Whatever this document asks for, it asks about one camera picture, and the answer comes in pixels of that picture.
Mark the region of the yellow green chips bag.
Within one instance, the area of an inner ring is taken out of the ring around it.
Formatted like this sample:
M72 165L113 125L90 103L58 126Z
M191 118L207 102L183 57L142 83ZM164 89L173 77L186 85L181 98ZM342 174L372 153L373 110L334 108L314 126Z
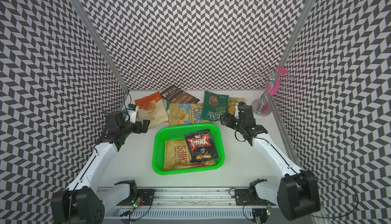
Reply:
M228 111L230 114L234 116L238 116L238 104L240 102L246 103L245 98L236 98L236 97L229 97L228 98Z

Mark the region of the green Real chips bag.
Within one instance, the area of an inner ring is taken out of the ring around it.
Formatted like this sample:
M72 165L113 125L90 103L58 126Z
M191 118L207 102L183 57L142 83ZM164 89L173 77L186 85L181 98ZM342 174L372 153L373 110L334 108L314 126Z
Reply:
M228 95L205 91L201 119L220 121L220 118L228 112L228 99Z

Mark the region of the black Krax chips bag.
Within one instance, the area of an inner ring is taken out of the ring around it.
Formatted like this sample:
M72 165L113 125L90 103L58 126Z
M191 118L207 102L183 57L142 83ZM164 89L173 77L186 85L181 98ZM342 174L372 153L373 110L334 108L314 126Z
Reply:
M190 152L191 163L204 163L219 159L213 136L209 129L192 132L185 135Z

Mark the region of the golden chips bag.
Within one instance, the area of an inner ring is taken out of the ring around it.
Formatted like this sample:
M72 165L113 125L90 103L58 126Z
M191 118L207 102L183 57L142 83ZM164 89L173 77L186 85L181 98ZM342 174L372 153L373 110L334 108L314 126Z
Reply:
M164 171L201 168L216 165L215 160L203 163L191 163L190 161L191 154L185 139L168 140L165 142Z

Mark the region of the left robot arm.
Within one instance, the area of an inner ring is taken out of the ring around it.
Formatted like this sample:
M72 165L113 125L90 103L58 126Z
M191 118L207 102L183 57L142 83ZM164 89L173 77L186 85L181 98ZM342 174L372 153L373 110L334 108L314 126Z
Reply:
M114 188L101 197L97 190L126 138L131 133L146 133L150 120L131 122L124 118L123 112L117 111L107 114L105 122L103 133L86 165L65 190L53 194L51 209L55 224L100 224L105 215L121 202L138 205L142 201L134 180L115 183Z

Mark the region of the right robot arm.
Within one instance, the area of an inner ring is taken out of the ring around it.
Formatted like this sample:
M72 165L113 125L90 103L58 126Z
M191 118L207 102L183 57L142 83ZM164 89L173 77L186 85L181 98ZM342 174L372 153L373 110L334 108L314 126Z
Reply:
M238 116L225 113L221 124L240 133L259 151L277 177L275 181L257 179L249 184L249 198L253 204L270 202L279 207L289 221L320 211L317 178L310 170L295 164L272 140L262 125L257 125L252 106L240 103Z

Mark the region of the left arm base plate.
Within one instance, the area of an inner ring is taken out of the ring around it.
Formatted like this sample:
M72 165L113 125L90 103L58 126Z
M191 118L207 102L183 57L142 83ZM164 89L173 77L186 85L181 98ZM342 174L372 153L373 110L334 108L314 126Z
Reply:
M130 197L129 204L132 206L152 206L154 200L154 189L141 189Z

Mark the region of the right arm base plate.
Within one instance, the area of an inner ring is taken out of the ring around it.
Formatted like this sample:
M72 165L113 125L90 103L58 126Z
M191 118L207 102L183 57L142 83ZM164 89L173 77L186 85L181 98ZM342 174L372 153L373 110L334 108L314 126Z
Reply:
M276 206L272 202L259 198L255 190L246 189L237 189L233 188L229 191L230 196L235 200L237 206L267 206L271 205L272 207Z

